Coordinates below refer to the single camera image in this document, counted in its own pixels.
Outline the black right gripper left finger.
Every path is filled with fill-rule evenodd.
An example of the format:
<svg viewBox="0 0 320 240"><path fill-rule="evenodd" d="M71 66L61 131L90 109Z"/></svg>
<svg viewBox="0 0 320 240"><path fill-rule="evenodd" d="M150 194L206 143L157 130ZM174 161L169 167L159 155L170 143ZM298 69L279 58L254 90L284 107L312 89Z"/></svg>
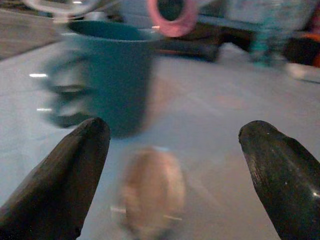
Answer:
<svg viewBox="0 0 320 240"><path fill-rule="evenodd" d="M1 239L77 239L99 184L110 135L99 117L66 135L1 206Z"/></svg>

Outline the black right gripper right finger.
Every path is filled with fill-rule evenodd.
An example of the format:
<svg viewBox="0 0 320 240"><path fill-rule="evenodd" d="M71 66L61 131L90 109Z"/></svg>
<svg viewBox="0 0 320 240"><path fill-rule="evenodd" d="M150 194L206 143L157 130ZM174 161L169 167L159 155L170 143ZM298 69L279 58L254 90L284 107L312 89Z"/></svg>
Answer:
<svg viewBox="0 0 320 240"><path fill-rule="evenodd" d="M282 240L320 238L320 163L272 124L242 126L238 141L253 187Z"/></svg>

